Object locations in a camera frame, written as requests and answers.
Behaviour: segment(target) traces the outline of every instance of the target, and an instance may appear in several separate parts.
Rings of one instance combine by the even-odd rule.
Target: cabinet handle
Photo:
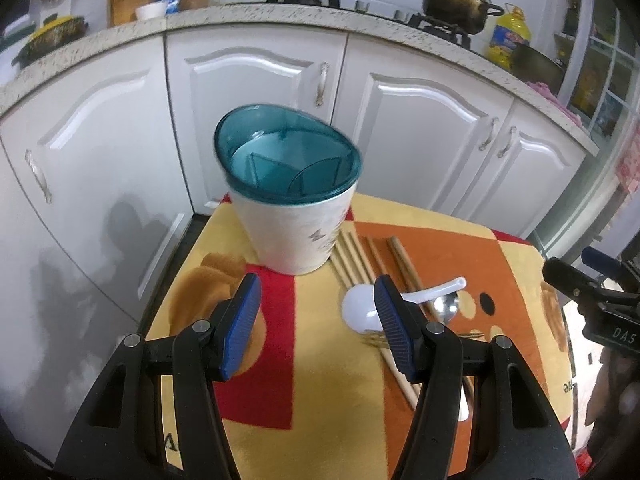
[[[507,142],[507,145],[498,152],[498,158],[503,158],[504,154],[509,151],[509,148],[511,147],[511,143],[513,142],[513,134],[516,131],[517,131],[517,128],[515,126],[512,126],[511,128],[509,128],[509,140]]]
[[[326,77],[329,73],[329,64],[327,62],[320,65],[320,81],[318,82],[318,95],[316,96],[316,106],[324,104],[324,89],[326,88]]]
[[[491,144],[492,140],[494,140],[495,125],[498,124],[499,120],[500,119],[498,119],[497,117],[494,117],[493,119],[491,119],[491,131],[489,132],[489,136],[486,138],[486,141],[483,142],[482,144],[480,144],[480,146],[478,146],[478,151],[479,152],[484,152],[486,147],[489,144]]]
[[[44,193],[45,202],[47,202],[47,204],[50,204],[51,202],[53,202],[53,198],[51,197],[49,186],[47,186],[47,179],[44,178],[44,173],[42,173],[42,170],[36,164],[36,161],[33,158],[33,153],[31,153],[31,150],[27,150],[26,152],[24,152],[24,160],[31,168],[31,172],[35,177],[36,182],[38,183],[38,186],[40,186],[40,189]]]

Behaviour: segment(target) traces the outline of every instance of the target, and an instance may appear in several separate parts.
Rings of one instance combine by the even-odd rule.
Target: speckled countertop
[[[558,108],[519,79],[493,65],[478,54],[452,45],[431,34],[401,23],[349,10],[285,4],[237,4],[188,10],[146,22],[132,22],[108,28],[75,41],[39,59],[0,89],[0,115],[53,77],[77,63],[130,41],[169,30],[222,23],[283,23],[332,28],[365,34],[416,48],[453,63],[487,79],[533,106],[560,126],[592,155],[598,147],[589,134],[572,123]]]

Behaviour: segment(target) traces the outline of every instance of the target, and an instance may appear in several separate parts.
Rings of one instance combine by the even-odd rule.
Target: pink cloth
[[[640,186],[640,124],[638,123],[629,146],[620,158],[616,174],[629,194],[638,190]]]
[[[577,124],[578,126],[582,126],[582,121],[580,120],[580,117],[578,117],[576,114],[567,110],[565,106],[562,106],[558,102],[558,99],[556,99],[556,96],[551,93],[551,90],[549,90],[549,87],[546,85],[546,83],[527,83],[527,86],[533,88],[536,92],[542,95],[542,97],[545,97],[546,99],[551,101],[553,104],[555,104],[556,107],[559,108],[562,111],[562,113],[564,113],[567,117],[569,117],[575,124]]]

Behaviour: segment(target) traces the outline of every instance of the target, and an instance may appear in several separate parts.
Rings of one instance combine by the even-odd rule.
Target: yellow tablecloth
[[[351,212],[346,227],[360,236],[398,236],[425,286],[465,276],[471,307],[467,303],[450,328],[479,330],[486,339],[496,333],[511,337],[548,393],[558,419],[569,419],[572,397],[564,387],[571,378],[569,358],[545,319],[543,260],[535,248],[476,224],[360,194]],[[175,283],[210,252],[237,254],[258,264],[230,203],[220,205],[204,227],[147,339],[168,335],[167,304]],[[383,257],[390,261],[389,254]],[[344,289],[330,264],[295,278],[260,272],[269,283],[263,297],[271,295],[270,305],[263,300],[265,357],[222,385],[226,389],[216,389],[242,478],[389,478],[413,412],[377,349],[363,344],[342,322]],[[274,296],[289,299],[278,304]],[[481,300],[495,307],[492,316]],[[180,467],[172,395],[172,379],[163,378],[167,457]],[[451,473],[465,467],[469,431],[469,421],[459,424]]]

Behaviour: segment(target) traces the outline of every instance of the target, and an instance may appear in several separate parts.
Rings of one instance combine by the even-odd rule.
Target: bottle label
[[[511,53],[518,43],[528,45],[529,40],[525,40],[520,34],[514,32],[510,28],[496,25],[494,29],[494,36],[491,38],[489,46],[496,46]]]

